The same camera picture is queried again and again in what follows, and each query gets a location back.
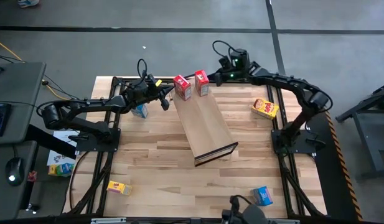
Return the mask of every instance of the black desk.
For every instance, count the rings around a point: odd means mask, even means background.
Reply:
[[[34,105],[46,65],[44,63],[11,63],[2,67],[5,71],[0,74],[0,101],[18,101]],[[0,137],[0,144],[37,141],[47,149],[75,159],[73,146],[29,124],[34,112],[32,106],[11,104],[11,114],[4,135]]]
[[[24,180],[17,187],[10,186],[5,176],[5,165],[14,157],[12,144],[0,145],[0,220],[14,219],[19,209],[25,209],[30,195],[25,195],[26,189],[30,190],[31,182],[27,181],[29,171],[33,169],[37,155],[37,143],[28,141],[16,144],[17,156],[23,159]]]

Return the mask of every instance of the red juice box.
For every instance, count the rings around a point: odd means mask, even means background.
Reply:
[[[207,78],[204,70],[198,70],[195,72],[195,86],[197,93],[200,96],[205,96],[208,94],[208,86],[210,81]]]
[[[192,96],[192,85],[182,76],[174,78],[175,92],[186,101]]]

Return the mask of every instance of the table leg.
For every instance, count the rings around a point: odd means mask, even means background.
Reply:
[[[52,135],[46,133],[45,131],[35,127],[34,125],[29,125],[27,130],[25,141],[36,141],[38,145],[51,149],[63,156],[75,159],[75,147],[69,143],[63,142]]]

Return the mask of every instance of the cardboard box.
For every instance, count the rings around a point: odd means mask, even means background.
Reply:
[[[209,84],[210,80],[208,80],[204,70],[198,70],[195,72],[195,86],[199,96],[205,96],[208,94]]]
[[[174,78],[175,92],[186,101],[192,96],[192,85],[182,76]]]
[[[271,103],[268,100],[264,100],[262,98],[256,99],[253,106],[251,107],[251,111],[253,113],[259,114],[268,119],[275,118],[278,110],[279,105]]]
[[[132,190],[132,186],[127,185],[127,184],[122,184],[119,182],[115,181],[110,181],[108,186],[107,186],[107,191],[111,192],[116,192],[116,193],[121,193],[125,195],[130,195]]]
[[[135,109],[131,109],[131,112],[133,115],[141,118],[147,118],[148,116],[148,108],[145,103],[137,106]]]
[[[266,186],[253,189],[252,191],[257,205],[267,206],[273,204],[271,195],[269,194],[268,188],[266,188]]]

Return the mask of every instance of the metal stand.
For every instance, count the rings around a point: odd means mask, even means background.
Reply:
[[[384,110],[369,110],[383,101],[384,85],[375,90],[370,98],[336,117],[338,122],[354,119],[360,140],[370,155],[373,171],[358,176],[358,180],[384,177],[384,161],[380,154],[384,151]]]
[[[368,110],[382,101],[384,101],[384,85],[374,91],[373,95],[369,99],[363,100],[362,102],[358,103],[358,105],[342,113],[340,116],[336,116],[335,119],[341,123],[348,118],[352,118],[356,112]]]

